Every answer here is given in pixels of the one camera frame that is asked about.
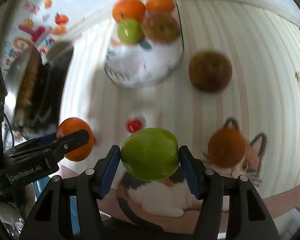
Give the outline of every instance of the cat ear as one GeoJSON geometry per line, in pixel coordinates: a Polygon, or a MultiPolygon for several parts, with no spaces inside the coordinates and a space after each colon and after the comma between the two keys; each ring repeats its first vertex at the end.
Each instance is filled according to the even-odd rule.
{"type": "Polygon", "coordinates": [[[227,119],[227,121],[225,122],[224,127],[236,129],[236,130],[239,131],[239,125],[238,125],[238,122],[237,122],[237,120],[234,119],[233,117],[229,117],[229,118],[227,119]]]}
{"type": "Polygon", "coordinates": [[[258,156],[261,157],[266,150],[267,137],[265,134],[258,134],[251,142],[252,148],[258,153],[258,156]]]}

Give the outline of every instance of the cable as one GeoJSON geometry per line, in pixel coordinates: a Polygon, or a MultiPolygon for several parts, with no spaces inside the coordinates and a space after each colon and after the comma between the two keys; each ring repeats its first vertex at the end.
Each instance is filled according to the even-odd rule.
{"type": "Polygon", "coordinates": [[[9,120],[8,120],[6,114],[4,114],[4,117],[5,117],[6,121],[7,121],[7,124],[8,124],[9,129],[10,129],[10,133],[11,133],[11,137],[12,137],[12,147],[14,147],[14,137],[13,137],[13,133],[12,133],[12,128],[11,128],[11,125],[9,123],[9,120]]]}

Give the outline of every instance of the small red object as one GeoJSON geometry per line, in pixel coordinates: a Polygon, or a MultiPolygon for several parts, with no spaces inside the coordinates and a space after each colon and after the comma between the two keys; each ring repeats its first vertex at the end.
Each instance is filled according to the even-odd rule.
{"type": "Polygon", "coordinates": [[[143,128],[143,123],[139,119],[133,119],[127,122],[126,129],[129,133],[135,133],[143,128]]]}
{"type": "Polygon", "coordinates": [[[58,25],[60,24],[67,24],[69,22],[69,18],[65,14],[56,14],[54,17],[54,22],[58,25]]]}

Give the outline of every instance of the calico cat print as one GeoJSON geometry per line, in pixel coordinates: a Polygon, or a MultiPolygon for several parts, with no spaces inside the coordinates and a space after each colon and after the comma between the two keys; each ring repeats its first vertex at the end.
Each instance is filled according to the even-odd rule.
{"type": "MultiPolygon", "coordinates": [[[[239,131],[239,125],[233,118],[229,118],[224,127],[239,131]]],[[[243,158],[231,168],[223,169],[211,164],[207,153],[203,153],[201,160],[206,168],[215,170],[221,176],[237,178],[242,174],[246,175],[258,189],[261,183],[260,166],[265,148],[266,135],[260,133],[251,143],[245,141],[243,158]]],[[[190,213],[194,210],[199,211],[202,205],[202,201],[196,200],[190,193],[181,168],[178,168],[169,178],[161,181],[144,181],[126,172],[118,185],[116,194],[123,213],[132,222],[145,226],[149,224],[157,226],[159,217],[179,218],[180,221],[185,220],[184,223],[187,223],[190,213]]],[[[225,196],[223,211],[228,209],[229,197],[225,196]]]]}

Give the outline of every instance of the orange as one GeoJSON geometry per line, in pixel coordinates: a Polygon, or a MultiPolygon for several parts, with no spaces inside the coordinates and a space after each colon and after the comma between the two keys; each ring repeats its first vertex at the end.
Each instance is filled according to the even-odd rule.
{"type": "Polygon", "coordinates": [[[146,4],[147,11],[171,12],[174,8],[172,0],[148,0],[146,4]]]}
{"type": "Polygon", "coordinates": [[[113,7],[112,17],[117,23],[129,18],[140,22],[145,11],[146,7],[140,0],[119,0],[113,7]]]}
{"type": "Polygon", "coordinates": [[[57,138],[60,138],[81,129],[86,130],[89,133],[90,138],[88,143],[65,155],[68,160],[71,160],[73,162],[80,162],[86,159],[91,153],[94,144],[94,137],[91,128],[85,121],[81,120],[80,118],[71,117],[64,120],[59,125],[57,130],[57,138]]]}
{"type": "Polygon", "coordinates": [[[242,160],[245,148],[241,133],[233,128],[224,127],[217,131],[208,143],[209,159],[220,168],[230,168],[242,160]]]}

